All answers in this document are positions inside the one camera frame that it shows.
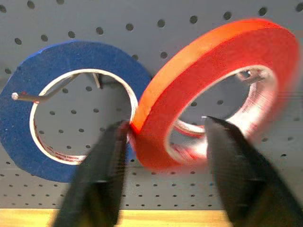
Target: wooden surface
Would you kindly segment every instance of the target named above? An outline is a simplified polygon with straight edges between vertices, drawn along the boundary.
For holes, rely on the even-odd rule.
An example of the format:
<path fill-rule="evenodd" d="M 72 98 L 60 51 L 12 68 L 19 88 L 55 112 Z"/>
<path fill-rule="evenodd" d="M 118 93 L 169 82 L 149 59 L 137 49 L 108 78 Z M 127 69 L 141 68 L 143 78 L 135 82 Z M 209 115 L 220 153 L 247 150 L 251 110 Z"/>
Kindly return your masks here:
<path fill-rule="evenodd" d="M 0 227 L 50 227 L 56 210 L 1 209 Z M 123 210 L 119 227 L 231 227 L 223 211 Z"/>

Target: tape roll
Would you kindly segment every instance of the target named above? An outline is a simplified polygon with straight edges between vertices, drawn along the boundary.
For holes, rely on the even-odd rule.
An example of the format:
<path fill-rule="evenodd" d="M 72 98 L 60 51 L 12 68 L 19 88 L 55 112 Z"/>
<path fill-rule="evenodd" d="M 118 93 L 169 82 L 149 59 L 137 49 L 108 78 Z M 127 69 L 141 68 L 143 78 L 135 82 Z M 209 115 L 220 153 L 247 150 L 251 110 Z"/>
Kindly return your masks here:
<path fill-rule="evenodd" d="M 151 169 L 205 161 L 207 139 L 202 137 L 195 146 L 171 144 L 173 125 L 198 95 L 248 70 L 261 81 L 252 84 L 246 105 L 229 121 L 253 138 L 283 105 L 285 100 L 277 102 L 276 96 L 296 78 L 298 58 L 294 35 L 263 19 L 229 23 L 199 37 L 177 53 L 143 93 L 131 123 L 138 159 Z"/>
<path fill-rule="evenodd" d="M 43 95 L 57 80 L 88 69 L 101 71 L 122 83 L 135 98 L 134 115 L 137 100 L 151 77 L 131 56 L 97 42 L 73 41 L 47 47 L 18 66 L 0 94 L 0 140 L 19 168 L 47 180 L 70 181 L 76 165 L 85 156 L 65 156 L 40 141 L 33 121 L 37 104 L 14 101 L 11 96 L 13 92 L 23 91 L 34 96 Z M 127 150 L 133 158 L 130 145 Z"/>

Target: gray pegboard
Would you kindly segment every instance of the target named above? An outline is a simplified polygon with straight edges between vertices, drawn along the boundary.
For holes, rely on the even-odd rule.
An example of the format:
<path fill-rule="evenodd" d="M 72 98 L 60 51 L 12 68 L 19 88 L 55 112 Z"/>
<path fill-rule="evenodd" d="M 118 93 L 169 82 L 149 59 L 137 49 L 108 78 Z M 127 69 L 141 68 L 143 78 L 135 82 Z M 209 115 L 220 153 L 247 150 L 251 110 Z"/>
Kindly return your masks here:
<path fill-rule="evenodd" d="M 2 0 L 0 87 L 5 85 L 11 73 L 27 56 L 71 37 L 117 46 L 138 59 L 152 75 L 182 47 L 200 35 L 241 18 L 269 18 L 293 31 L 302 42 L 302 8 L 303 4 L 300 5 L 297 0 Z M 87 111 L 92 117 L 100 114 L 102 117 L 95 119 L 97 123 L 91 125 L 91 122 L 86 122 L 83 118 L 84 125 L 75 124 L 71 127 L 71 123 L 65 122 L 70 114 L 70 111 L 66 111 L 63 118 L 58 118 L 62 122 L 53 124 L 51 117 L 60 116 L 59 109 L 63 105 L 60 97 L 67 98 L 70 105 L 68 108 L 73 108 L 77 105 L 77 99 L 72 97 L 87 95 L 86 86 L 93 88 L 93 93 L 90 93 L 93 100 L 88 99 L 88 106 L 83 111 Z M 44 131 L 43 136 L 48 143 L 55 144 L 64 152 L 80 154 L 86 151 L 86 145 L 94 143 L 100 133 L 99 128 L 127 118 L 128 107 L 121 106 L 124 96 L 119 86 L 97 90 L 89 78 L 81 76 L 67 88 L 69 93 L 59 93 L 45 104 L 45 110 L 38 108 L 36 120 L 39 121 L 39 131 Z M 237 85 L 235 81 L 225 81 L 198 98 L 197 105 L 190 107 L 182 115 L 182 119 L 196 122 L 197 113 L 228 116 L 242 103 L 244 91 L 245 87 Z M 224 103 L 218 106 L 218 100 L 223 100 Z M 104 106 L 101 103 L 105 101 L 110 102 L 107 106 L 112 107 L 112 110 L 102 111 Z M 95 113 L 94 108 L 98 108 L 99 112 Z M 72 140 L 80 128 L 84 129 L 80 139 Z M 302 128 L 302 99 L 293 97 L 279 121 L 264 133 L 261 142 L 257 144 L 279 169 L 301 202 Z M 73 149 L 66 149 L 67 145 L 71 145 Z M 47 181 L 20 170 L 0 146 L 0 208 L 58 208 L 66 189 L 66 183 Z M 127 169 L 124 195 L 123 209 L 222 209 L 212 176 L 207 169 L 187 168 L 152 174 L 140 167 L 137 160 L 133 160 Z"/>

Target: blue tape roll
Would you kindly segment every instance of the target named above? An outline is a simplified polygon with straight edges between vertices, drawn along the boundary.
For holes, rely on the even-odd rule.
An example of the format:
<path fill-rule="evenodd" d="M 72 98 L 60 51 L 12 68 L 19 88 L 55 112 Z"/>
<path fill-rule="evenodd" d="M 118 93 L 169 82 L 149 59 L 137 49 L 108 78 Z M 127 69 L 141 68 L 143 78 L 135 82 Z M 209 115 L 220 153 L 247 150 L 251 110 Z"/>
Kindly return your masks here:
<path fill-rule="evenodd" d="M 71 180 L 77 166 L 57 162 L 40 151 L 29 128 L 33 104 L 14 101 L 11 94 L 27 91 L 37 96 L 55 78 L 80 69 L 100 69 L 118 75 L 133 89 L 138 100 L 151 80 L 137 61 L 107 44 L 73 41 L 31 55 L 17 67 L 0 94 L 0 141 L 19 168 L 51 181 Z M 133 154 L 130 145 L 128 152 Z"/>

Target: orange tape roll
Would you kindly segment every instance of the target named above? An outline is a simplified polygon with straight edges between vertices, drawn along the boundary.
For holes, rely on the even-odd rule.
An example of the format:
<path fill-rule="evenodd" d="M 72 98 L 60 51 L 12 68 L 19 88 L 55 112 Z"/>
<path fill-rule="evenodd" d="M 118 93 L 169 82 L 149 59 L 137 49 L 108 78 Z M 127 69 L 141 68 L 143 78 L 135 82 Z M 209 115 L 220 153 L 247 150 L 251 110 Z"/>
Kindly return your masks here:
<path fill-rule="evenodd" d="M 292 33 L 263 19 L 223 25 L 186 46 L 152 79 L 131 122 L 140 162 L 162 169 L 205 161 L 205 136 L 194 146 L 171 144 L 169 136 L 175 124 L 179 131 L 195 135 L 178 117 L 197 96 L 229 76 L 250 84 L 247 100 L 228 121 L 252 138 L 285 102 L 276 97 L 296 78 L 298 47 Z M 196 135 L 202 135 L 203 127 L 195 127 Z"/>

